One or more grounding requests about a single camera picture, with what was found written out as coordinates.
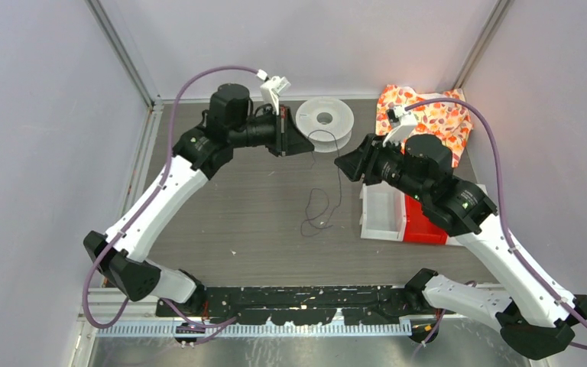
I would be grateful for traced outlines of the white plastic spool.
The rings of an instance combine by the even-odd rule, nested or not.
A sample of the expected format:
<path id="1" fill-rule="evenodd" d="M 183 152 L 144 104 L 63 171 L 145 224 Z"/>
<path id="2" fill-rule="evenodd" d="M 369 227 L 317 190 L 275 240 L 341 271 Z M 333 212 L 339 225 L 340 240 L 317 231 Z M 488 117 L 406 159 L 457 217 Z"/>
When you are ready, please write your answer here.
<path id="1" fill-rule="evenodd" d="M 316 153 L 335 153 L 352 137 L 354 113 L 342 100 L 316 97 L 296 111 L 295 123 L 313 144 Z"/>

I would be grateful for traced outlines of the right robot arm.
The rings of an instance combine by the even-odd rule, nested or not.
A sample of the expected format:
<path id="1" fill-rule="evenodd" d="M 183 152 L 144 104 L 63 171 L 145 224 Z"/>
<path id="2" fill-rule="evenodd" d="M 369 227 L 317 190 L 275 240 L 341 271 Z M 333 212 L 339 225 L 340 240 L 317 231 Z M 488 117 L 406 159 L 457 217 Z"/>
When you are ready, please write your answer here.
<path id="1" fill-rule="evenodd" d="M 412 136 L 399 147 L 370 134 L 335 165 L 352 182 L 386 183 L 419 203 L 423 215 L 463 244 L 504 288 L 485 291 L 424 268 L 405 285 L 410 310 L 459 313 L 498 332 L 528 359 L 564 351 L 573 344 L 573 327 L 587 320 L 587 295 L 560 287 L 503 232 L 495 203 L 453 173 L 451 157 L 434 135 Z"/>

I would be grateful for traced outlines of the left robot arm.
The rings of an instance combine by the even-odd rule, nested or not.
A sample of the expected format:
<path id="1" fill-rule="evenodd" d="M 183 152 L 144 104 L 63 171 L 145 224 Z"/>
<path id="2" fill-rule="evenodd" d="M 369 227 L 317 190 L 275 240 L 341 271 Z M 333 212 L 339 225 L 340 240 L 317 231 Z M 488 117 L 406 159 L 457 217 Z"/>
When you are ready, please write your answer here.
<path id="1" fill-rule="evenodd" d="M 151 187 L 105 233 L 91 231 L 84 246 L 96 270 L 129 300 L 167 298 L 185 316 L 204 305 L 199 282 L 184 271 L 148 260 L 158 235 L 181 206 L 205 186 L 239 148 L 264 146 L 276 157 L 311 152 L 290 108 L 279 102 L 284 78 L 261 85 L 264 105 L 255 108 L 246 87 L 228 83 L 211 95 L 201 123 L 184 132 Z"/>

